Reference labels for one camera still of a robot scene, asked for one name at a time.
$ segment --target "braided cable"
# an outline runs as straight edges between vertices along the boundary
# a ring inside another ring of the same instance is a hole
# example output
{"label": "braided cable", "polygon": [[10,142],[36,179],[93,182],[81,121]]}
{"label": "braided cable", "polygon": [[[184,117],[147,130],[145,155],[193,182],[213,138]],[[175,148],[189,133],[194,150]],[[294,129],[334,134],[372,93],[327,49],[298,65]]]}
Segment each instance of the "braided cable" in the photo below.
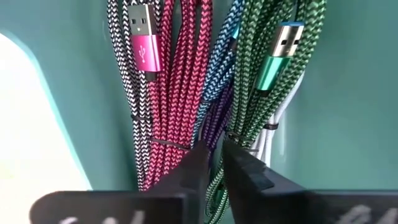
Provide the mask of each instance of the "braided cable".
{"label": "braided cable", "polygon": [[[189,147],[197,108],[202,93],[205,69],[208,62],[212,23],[212,2],[201,0],[201,19],[198,40],[195,44],[196,0],[181,2],[183,22],[177,39],[173,64],[170,66],[171,21],[174,0],[164,2],[161,20],[161,57],[164,70],[157,79],[157,96],[151,100],[154,119],[154,137]],[[178,165],[187,150],[175,146],[152,143],[150,169],[144,188],[149,189],[160,177]]]}
{"label": "braided cable", "polygon": [[[108,13],[108,27],[109,34],[114,49],[114,54],[121,74],[124,90],[127,96],[127,102],[129,104],[131,114],[133,116],[138,115],[137,96],[135,94],[136,81],[131,76],[134,72],[134,62],[129,60],[129,53],[131,49],[125,47],[125,40],[123,38],[122,27],[119,19],[119,9],[117,0],[108,0],[107,6]],[[142,163],[142,152],[141,152],[141,135],[139,133],[139,122],[133,120],[133,140],[134,140],[134,152],[136,157],[136,169],[137,169],[137,184],[139,190],[142,190],[142,184],[145,179],[144,165]]]}
{"label": "braided cable", "polygon": [[228,45],[231,44],[231,33],[235,30],[243,11],[243,0],[234,0],[231,8],[221,26],[220,33],[216,39],[215,45],[210,55],[209,63],[206,69],[205,83],[203,87],[202,102],[199,105],[197,120],[193,127],[193,137],[191,146],[195,142],[201,123],[211,105],[210,102],[216,100],[222,89],[226,86],[232,77],[232,72],[225,74],[225,68],[232,65],[234,61],[234,52],[227,52]]}
{"label": "braided cable", "polygon": [[[236,139],[235,142],[241,147],[248,147],[251,141],[256,138],[263,125],[295,85],[312,55],[322,29],[326,0],[307,0],[303,1],[302,4],[298,6],[300,12],[298,12],[297,19],[305,21],[305,28],[296,53],[288,66],[278,76],[269,95],[267,97],[260,97],[255,91],[253,93],[251,91],[256,72],[258,71],[258,64],[256,63],[259,58],[264,57],[276,25],[290,16],[292,1],[248,0],[245,3],[238,41],[236,74],[234,76],[233,114],[229,122],[229,130],[250,140],[242,141]],[[259,11],[262,11],[261,13],[266,12],[270,16],[258,18]],[[263,28],[256,25],[262,19],[267,20],[266,26]],[[260,32],[259,30],[263,36],[256,34],[256,31]],[[256,35],[263,38],[264,41],[253,42]],[[266,44],[263,48],[260,47],[263,50],[257,49],[260,45],[259,43]],[[221,197],[219,200],[218,198],[214,199],[215,189],[221,189],[223,196],[227,194],[226,189],[223,187],[224,171],[222,166],[223,160],[221,158],[218,166],[219,169],[206,195],[206,201],[208,202],[206,207],[210,209],[207,212],[211,213],[211,208],[217,208],[216,211],[218,213],[214,213],[211,219],[215,220],[215,222],[221,220],[220,214],[228,206],[228,200],[224,197]]]}

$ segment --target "usb connector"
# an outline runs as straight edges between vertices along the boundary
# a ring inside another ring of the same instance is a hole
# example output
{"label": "usb connector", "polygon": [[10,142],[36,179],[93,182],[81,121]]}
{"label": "usb connector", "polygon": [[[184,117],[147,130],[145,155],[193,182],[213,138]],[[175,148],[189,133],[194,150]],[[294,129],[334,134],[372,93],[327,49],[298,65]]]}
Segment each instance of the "usb connector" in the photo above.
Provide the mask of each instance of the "usb connector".
{"label": "usb connector", "polygon": [[268,92],[277,74],[290,62],[304,30],[303,22],[283,22],[277,28],[269,54],[261,63],[256,88]]}
{"label": "usb connector", "polygon": [[160,39],[157,35],[154,6],[129,6],[128,11],[137,69],[145,72],[161,71]]}
{"label": "usb connector", "polygon": [[293,56],[300,42],[303,30],[303,22],[281,23],[271,43],[269,55],[272,57]]}

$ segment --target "cable tie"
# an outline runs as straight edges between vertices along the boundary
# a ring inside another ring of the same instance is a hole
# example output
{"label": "cable tie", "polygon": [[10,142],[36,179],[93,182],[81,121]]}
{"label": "cable tie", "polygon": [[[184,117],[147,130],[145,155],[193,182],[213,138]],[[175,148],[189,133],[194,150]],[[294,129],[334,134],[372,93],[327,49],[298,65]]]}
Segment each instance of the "cable tie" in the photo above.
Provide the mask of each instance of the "cable tie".
{"label": "cable tie", "polygon": [[169,141],[166,141],[166,140],[160,140],[160,139],[156,139],[156,138],[151,138],[150,140],[153,141],[153,142],[158,142],[158,143],[164,144],[166,146],[174,146],[174,147],[177,147],[177,148],[183,149],[183,150],[189,150],[190,149],[189,147],[185,147],[185,146],[183,146],[181,144],[177,144],[177,143],[174,143],[174,142],[169,142]]}
{"label": "cable tie", "polygon": [[137,116],[137,115],[134,115],[134,114],[130,115],[130,117],[131,117],[131,119],[133,121],[150,121],[150,122],[152,122],[152,118],[151,117],[143,118],[143,117],[140,117],[140,116]]}
{"label": "cable tie", "polygon": [[208,100],[204,100],[204,99],[200,99],[200,103],[208,103],[208,104],[213,104],[216,100],[213,101],[208,101]]}
{"label": "cable tie", "polygon": [[267,130],[276,130],[276,129],[278,129],[278,127],[279,127],[279,123],[277,123],[277,124],[265,124],[263,128],[267,129]]}

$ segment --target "black and white braided cable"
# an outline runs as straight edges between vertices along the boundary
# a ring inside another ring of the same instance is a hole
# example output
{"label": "black and white braided cable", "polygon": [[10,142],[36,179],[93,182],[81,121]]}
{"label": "black and white braided cable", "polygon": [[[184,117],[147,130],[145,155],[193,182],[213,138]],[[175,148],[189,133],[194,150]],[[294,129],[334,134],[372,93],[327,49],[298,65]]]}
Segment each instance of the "black and white braided cable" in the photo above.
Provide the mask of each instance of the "black and white braided cable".
{"label": "black and white braided cable", "polygon": [[[125,20],[124,8],[127,6],[123,4],[123,32],[121,28],[121,21],[119,19],[118,0],[108,0],[108,26],[111,41],[113,44],[114,54],[118,63],[119,71],[122,78],[123,87],[126,91],[127,102],[129,103],[131,114],[136,117],[139,116],[138,105],[137,105],[137,85],[134,75],[136,74],[136,66],[132,57],[131,46],[126,46],[126,34],[125,26],[129,25],[128,15],[127,21]],[[133,119],[133,140],[136,156],[136,169],[137,169],[137,182],[138,188],[141,190],[145,179],[144,165],[142,161],[141,151],[141,134],[139,130],[139,122],[137,119]]]}

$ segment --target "white cable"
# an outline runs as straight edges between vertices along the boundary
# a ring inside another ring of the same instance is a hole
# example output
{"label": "white cable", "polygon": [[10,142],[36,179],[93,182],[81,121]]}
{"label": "white cable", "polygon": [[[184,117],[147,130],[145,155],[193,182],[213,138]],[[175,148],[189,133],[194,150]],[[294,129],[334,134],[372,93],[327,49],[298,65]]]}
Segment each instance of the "white cable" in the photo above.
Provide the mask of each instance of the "white cable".
{"label": "white cable", "polygon": [[[280,104],[275,113],[269,118],[268,124],[278,124],[280,118],[282,117],[284,111],[286,110],[289,103],[292,101],[294,95],[296,94],[298,88],[301,85],[301,82],[304,77],[303,72],[300,78],[297,80],[297,83],[293,86],[290,93],[286,96],[285,100]],[[256,153],[256,157],[261,161],[264,161],[267,167],[271,166],[271,148],[272,148],[272,139],[274,137],[275,130],[267,130],[262,129],[259,135],[257,136],[254,144],[251,149],[258,149],[259,152]]]}

